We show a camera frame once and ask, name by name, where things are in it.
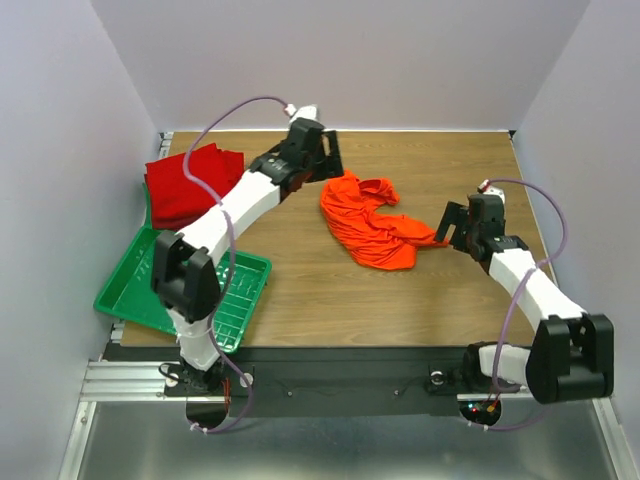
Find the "orange t shirt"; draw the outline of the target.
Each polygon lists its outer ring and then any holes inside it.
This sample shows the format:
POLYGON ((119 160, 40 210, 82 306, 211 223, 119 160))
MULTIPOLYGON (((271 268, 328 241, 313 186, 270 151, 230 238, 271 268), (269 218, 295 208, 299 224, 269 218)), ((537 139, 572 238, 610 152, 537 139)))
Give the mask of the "orange t shirt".
POLYGON ((320 195, 328 229, 355 263, 384 271, 411 269, 422 248, 446 248, 436 231, 405 214, 385 214, 400 196, 388 178, 361 179, 347 170, 329 180, 320 195))

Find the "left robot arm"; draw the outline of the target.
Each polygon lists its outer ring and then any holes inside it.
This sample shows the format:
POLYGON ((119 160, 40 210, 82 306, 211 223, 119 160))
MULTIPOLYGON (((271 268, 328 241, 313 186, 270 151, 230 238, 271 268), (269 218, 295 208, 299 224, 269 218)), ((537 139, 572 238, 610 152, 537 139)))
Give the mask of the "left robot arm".
POLYGON ((343 174, 336 131, 299 117, 205 215, 177 233, 157 236, 151 289, 173 322, 188 382, 199 393, 213 393, 222 384, 223 371, 216 364, 222 350, 212 337, 212 315, 230 283, 219 281, 219 261, 233 258, 239 236, 304 184, 343 174))

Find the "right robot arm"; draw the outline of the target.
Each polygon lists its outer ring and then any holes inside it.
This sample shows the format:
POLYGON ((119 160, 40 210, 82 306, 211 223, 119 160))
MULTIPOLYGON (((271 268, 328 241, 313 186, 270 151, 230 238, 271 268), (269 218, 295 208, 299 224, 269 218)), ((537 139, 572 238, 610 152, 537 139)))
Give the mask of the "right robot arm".
POLYGON ((511 295, 535 332, 529 347, 501 342, 468 346, 460 366, 472 390, 521 386, 541 404, 608 397, 614 389, 614 326, 570 300, 537 265, 526 243, 506 232, 504 197, 477 193, 448 202, 437 241, 469 255, 511 295))

